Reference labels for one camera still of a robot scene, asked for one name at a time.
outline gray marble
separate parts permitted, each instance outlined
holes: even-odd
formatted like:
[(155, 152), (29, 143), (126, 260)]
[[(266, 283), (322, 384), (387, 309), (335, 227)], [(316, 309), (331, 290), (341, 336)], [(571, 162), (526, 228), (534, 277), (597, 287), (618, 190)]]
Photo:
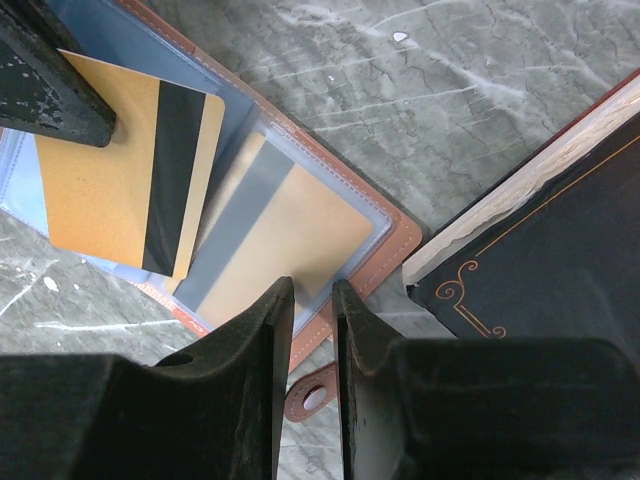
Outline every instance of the gray marble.
[[(148, 3), (427, 233), (640, 64), (640, 0)], [(194, 338), (130, 285), (2, 215), (0, 275), (2, 352), (152, 362)], [(405, 335), (448, 334), (397, 274), (369, 305)], [(331, 358), (325, 342), (291, 381)], [(280, 478), (337, 479), (340, 465), (335, 402), (285, 422)]]

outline gray magnetic stripe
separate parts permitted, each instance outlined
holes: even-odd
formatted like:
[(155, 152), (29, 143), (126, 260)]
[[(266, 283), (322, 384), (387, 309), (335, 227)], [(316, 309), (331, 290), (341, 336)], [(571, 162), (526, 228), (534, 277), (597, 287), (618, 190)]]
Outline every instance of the gray magnetic stripe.
[(176, 289), (175, 297), (187, 308), (198, 309), (293, 165), (270, 143), (262, 146)]

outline leather wallet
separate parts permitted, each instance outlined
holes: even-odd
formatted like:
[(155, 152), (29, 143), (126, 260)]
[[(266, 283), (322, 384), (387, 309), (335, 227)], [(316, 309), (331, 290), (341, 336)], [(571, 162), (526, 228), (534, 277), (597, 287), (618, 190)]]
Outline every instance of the leather wallet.
[[(202, 49), (198, 48), (141, 2), (136, 0), (118, 0), (117, 3), (127, 12), (135, 15), (141, 22), (144, 22), (153, 29), (156, 34), (169, 40), (175, 48), (195, 58), (204, 67), (210, 69), (224, 79), (225, 82), (251, 98), (259, 109), (260, 114), (268, 120), (273, 128), (281, 132), (282, 137), (285, 138), (286, 141), (295, 143), (310, 152), (319, 160), (323, 167), (328, 169), (341, 183), (388, 216), (390, 219), (390, 228), (384, 239), (349, 276), (350, 282), (363, 298), (380, 285), (420, 244), (422, 234), (415, 222), (409, 219), (407, 215), (402, 213), (382, 194), (377, 192), (365, 180), (329, 153), (308, 133), (278, 111), (257, 92), (213, 60)], [(139, 286), (143, 291), (167, 306), (177, 318), (180, 318), (196, 333), (201, 335), (207, 333), (206, 325), (203, 325), (197, 316), (193, 315), (192, 312), (186, 311), (186, 309), (178, 305), (157, 286), (150, 283)], [(306, 323), (304, 328), (297, 333), (293, 340), (290, 370), (299, 365), (323, 340), (331, 335), (330, 322), (331, 305), (329, 303), (329, 296), (327, 295), (326, 300), (318, 309), (317, 314)]]

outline card holder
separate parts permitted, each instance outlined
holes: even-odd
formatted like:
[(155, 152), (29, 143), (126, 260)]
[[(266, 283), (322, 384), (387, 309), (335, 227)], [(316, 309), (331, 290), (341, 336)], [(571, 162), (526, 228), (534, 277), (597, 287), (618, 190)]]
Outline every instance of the card holder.
[[(360, 239), (353, 245), (352, 251), (349, 251), (348, 255), (345, 254), (344, 262), (335, 271), (324, 272), (326, 278), (322, 281), (318, 280), (314, 283), (311, 279), (308, 284), (303, 285), (307, 290), (312, 291), (311, 294), (306, 295), (307, 298), (299, 293), (305, 293), (305, 288), (297, 290), (299, 308), (295, 326), (296, 336), (291, 349), (291, 368), (295, 367), (331, 333), (328, 323), (331, 316), (328, 298), (334, 280), (349, 278), (359, 294), (365, 297), (420, 243), (419, 227), (383, 195), (322, 148), (273, 105), (141, 3), (110, 0), (51, 0), (50, 4), (88, 55), (214, 94), (224, 100), (227, 109), (215, 154), (207, 202), (215, 200), (221, 183), (229, 183), (231, 178), (229, 169), (234, 168), (238, 155), (246, 147), (247, 142), (256, 136), (263, 138), (263, 144), (258, 156), (255, 157), (255, 162), (260, 160), (260, 155), (265, 155), (267, 159), (280, 159), (278, 160), (281, 163), (280, 167), (289, 169), (287, 172), (284, 170), (280, 172), (282, 179), (286, 178), (287, 181), (280, 181), (271, 194), (262, 192), (263, 195), (267, 195), (263, 198), (264, 211), (259, 212), (253, 223), (238, 222), (238, 228), (252, 230), (260, 226), (260, 218), (270, 218), (265, 217), (265, 211), (273, 207), (273, 212), (278, 212), (278, 209), (272, 205), (274, 199), (285, 198), (288, 201), (287, 205), (295, 207), (296, 197), (293, 192), (301, 191), (300, 185), (305, 185), (305, 182), (312, 186), (317, 195), (338, 206), (339, 208), (336, 207), (338, 210), (347, 212), (345, 215), (364, 219), (358, 233)], [(238, 188), (242, 181), (248, 180), (249, 171), (245, 173), (240, 175)], [(269, 172), (268, 175), (272, 182), (277, 176), (273, 172)], [(305, 191), (302, 190), (300, 198), (304, 197)], [(227, 208), (231, 209), (231, 207), (231, 199), (229, 199)], [(14, 211), (20, 214), (19, 209), (14, 208)], [(44, 205), (41, 206), (40, 212), (44, 215)], [(222, 214), (224, 209), (218, 221), (222, 221)], [(271, 218), (281, 218), (281, 215), (274, 215)], [(196, 241), (201, 243), (201, 249), (204, 248), (209, 237), (202, 233), (206, 222), (207, 218), (201, 224), (200, 238)], [(342, 224), (327, 222), (319, 232), (335, 233), (331, 232), (332, 228), (338, 229), (338, 233), (340, 228), (344, 232), (355, 230), (349, 229), (344, 222)], [(273, 236), (273, 232), (269, 235), (271, 235), (270, 241), (275, 244), (276, 237)], [(245, 245), (244, 242), (250, 237), (251, 235), (245, 232), (237, 248), (242, 248)], [(259, 239), (259, 235), (251, 238), (251, 241), (255, 242), (256, 238)], [(244, 250), (251, 252), (255, 248)], [(234, 262), (230, 260), (238, 251), (227, 254), (228, 265), (237, 264), (235, 261), (237, 258)], [(206, 261), (202, 263), (203, 260), (199, 259), (200, 253), (200, 251), (197, 252), (193, 257), (190, 272), (195, 272), (199, 265), (206, 265)], [(248, 259), (250, 256), (243, 254), (242, 258)], [(232, 277), (242, 278), (242, 271), (242, 269), (236, 270)], [(203, 320), (203, 315), (198, 308), (194, 308), (193, 302), (188, 305), (188, 301), (180, 300), (180, 298), (183, 300), (186, 298), (184, 295), (181, 296), (181, 285), (171, 285), (170, 282), (167, 284), (165, 277), (155, 274), (144, 279), (140, 276), (139, 280), (131, 280), (171, 309), (176, 317), (199, 334), (205, 334), (214, 326)], [(250, 281), (250, 275), (247, 275), (246, 280)], [(239, 290), (236, 294), (242, 295), (243, 291)], [(210, 310), (216, 310), (219, 304), (219, 301), (214, 301)]]

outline worn black paint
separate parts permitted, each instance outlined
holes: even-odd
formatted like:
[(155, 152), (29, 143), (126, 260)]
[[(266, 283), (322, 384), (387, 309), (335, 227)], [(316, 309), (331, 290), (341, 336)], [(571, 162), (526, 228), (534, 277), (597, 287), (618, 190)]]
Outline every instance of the worn black paint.
[(0, 3), (0, 126), (106, 146), (116, 115), (58, 48), (80, 51), (46, 3)]
[(171, 276), (180, 243), (206, 95), (164, 81), (160, 81), (158, 95), (142, 268)]

